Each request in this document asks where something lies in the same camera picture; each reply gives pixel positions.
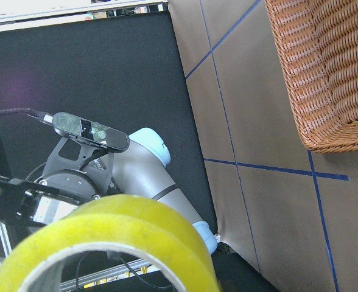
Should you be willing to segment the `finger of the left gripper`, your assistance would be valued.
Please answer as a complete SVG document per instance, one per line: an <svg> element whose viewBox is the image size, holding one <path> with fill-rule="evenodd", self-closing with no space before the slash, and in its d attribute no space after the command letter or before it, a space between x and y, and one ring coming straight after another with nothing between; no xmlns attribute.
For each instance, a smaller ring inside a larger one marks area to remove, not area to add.
<svg viewBox="0 0 358 292"><path fill-rule="evenodd" d="M34 220L43 195L57 198L60 190L23 179L0 175L0 221L11 225L40 225Z"/></svg>

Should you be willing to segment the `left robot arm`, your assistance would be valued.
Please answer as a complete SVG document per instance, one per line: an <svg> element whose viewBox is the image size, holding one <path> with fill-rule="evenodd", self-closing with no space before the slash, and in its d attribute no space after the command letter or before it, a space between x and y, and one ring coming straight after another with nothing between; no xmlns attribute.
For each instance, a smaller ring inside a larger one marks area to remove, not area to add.
<svg viewBox="0 0 358 292"><path fill-rule="evenodd" d="M118 151L63 137L47 161L26 179L0 176L0 221L42 227L84 203L124 193L176 210L214 252L217 239L167 173L169 163L164 141L150 128L129 135L125 148Z"/></svg>

